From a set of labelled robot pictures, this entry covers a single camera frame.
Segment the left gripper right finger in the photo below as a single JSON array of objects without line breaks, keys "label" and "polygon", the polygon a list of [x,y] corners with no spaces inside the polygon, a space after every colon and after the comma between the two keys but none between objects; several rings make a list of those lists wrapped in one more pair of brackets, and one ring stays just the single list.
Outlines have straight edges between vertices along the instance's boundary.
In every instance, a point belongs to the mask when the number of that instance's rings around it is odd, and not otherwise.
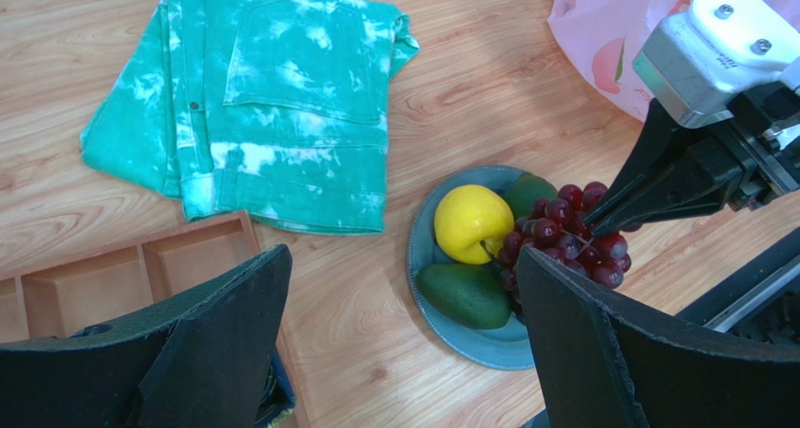
[{"label": "left gripper right finger", "polygon": [[554,427],[795,427],[799,351],[660,312],[524,248],[523,315]]}]

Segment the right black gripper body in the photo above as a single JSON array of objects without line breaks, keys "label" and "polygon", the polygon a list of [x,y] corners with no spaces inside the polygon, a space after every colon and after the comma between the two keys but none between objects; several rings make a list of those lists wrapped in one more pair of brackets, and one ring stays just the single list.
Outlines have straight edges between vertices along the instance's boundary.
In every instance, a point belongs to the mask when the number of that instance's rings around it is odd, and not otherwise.
[{"label": "right black gripper body", "polygon": [[780,81],[712,84],[728,117],[712,126],[731,156],[709,212],[755,210],[799,190],[799,95]]}]

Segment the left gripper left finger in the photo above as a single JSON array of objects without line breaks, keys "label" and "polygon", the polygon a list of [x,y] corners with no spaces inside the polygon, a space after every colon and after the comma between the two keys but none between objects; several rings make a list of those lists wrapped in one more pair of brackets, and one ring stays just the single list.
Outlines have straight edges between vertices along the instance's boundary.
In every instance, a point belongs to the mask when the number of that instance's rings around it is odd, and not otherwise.
[{"label": "left gripper left finger", "polygon": [[277,245],[142,310],[1,347],[5,427],[254,427],[293,259]]}]

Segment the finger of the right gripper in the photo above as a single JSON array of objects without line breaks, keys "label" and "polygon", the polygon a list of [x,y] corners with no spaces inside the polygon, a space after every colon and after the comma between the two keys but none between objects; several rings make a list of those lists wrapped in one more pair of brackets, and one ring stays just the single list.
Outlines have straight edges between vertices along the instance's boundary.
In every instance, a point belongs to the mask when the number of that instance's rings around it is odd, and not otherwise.
[{"label": "finger of the right gripper", "polygon": [[592,235],[720,211],[744,177],[743,161],[726,144],[731,127],[725,120],[685,128],[652,99],[623,168],[586,215]]}]

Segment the dark red grape bunch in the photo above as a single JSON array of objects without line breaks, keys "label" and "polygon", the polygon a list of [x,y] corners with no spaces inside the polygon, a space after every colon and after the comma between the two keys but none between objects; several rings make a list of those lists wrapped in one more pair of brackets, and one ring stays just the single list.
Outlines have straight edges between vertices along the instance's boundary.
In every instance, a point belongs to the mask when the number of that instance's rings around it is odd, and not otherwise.
[{"label": "dark red grape bunch", "polygon": [[632,266],[627,240],[619,232],[595,236],[592,225],[585,221],[588,210],[607,189],[605,184],[592,181],[584,187],[564,185],[554,196],[535,190],[532,196],[519,197],[526,212],[515,220],[512,232],[504,236],[493,255],[515,311],[521,310],[516,263],[525,247],[544,252],[606,288],[622,285],[624,274]]}]

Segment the green lime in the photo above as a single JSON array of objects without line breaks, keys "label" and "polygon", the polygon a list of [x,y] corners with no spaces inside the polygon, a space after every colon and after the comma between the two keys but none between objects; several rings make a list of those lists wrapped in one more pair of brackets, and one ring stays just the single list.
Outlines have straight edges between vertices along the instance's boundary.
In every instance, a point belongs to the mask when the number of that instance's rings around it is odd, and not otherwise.
[{"label": "green lime", "polygon": [[523,173],[505,190],[503,198],[518,219],[530,216],[531,206],[536,199],[552,199],[557,192],[557,188],[543,177]]}]

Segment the dark green avocado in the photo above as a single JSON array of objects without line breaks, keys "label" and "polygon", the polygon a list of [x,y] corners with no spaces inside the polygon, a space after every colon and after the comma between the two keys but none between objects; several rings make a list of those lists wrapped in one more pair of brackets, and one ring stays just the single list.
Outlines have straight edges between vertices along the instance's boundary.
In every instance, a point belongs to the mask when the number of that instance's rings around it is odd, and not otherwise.
[{"label": "dark green avocado", "polygon": [[465,264],[432,264],[415,278],[421,296],[437,311],[468,329],[500,329],[511,306],[500,279]]}]

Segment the pink plastic bag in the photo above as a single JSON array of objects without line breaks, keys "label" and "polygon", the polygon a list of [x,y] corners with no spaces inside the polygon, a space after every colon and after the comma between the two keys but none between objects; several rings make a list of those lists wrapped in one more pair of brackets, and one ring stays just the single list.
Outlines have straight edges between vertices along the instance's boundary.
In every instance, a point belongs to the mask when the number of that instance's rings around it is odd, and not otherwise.
[{"label": "pink plastic bag", "polygon": [[634,58],[658,23],[694,0],[552,0],[550,30],[582,77],[639,121],[654,94],[634,72]]}]

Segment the yellow lemon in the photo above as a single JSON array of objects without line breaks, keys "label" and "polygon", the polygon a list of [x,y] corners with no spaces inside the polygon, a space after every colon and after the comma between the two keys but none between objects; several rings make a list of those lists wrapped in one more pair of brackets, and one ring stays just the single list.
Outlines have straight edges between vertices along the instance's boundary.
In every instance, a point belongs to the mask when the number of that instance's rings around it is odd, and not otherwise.
[{"label": "yellow lemon", "polygon": [[434,214],[435,240],[456,262],[483,265],[499,251],[515,219],[508,204],[489,188],[468,184],[448,191]]}]

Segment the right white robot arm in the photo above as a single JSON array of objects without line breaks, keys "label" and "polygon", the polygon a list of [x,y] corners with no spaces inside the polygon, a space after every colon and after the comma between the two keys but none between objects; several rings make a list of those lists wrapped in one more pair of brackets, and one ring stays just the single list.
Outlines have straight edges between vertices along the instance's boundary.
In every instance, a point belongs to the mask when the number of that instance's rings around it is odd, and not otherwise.
[{"label": "right white robot arm", "polygon": [[781,81],[752,84],[723,104],[724,119],[690,129],[668,111],[678,80],[635,70],[653,92],[639,138],[586,222],[600,237],[624,228],[766,206],[799,189],[799,95]]}]

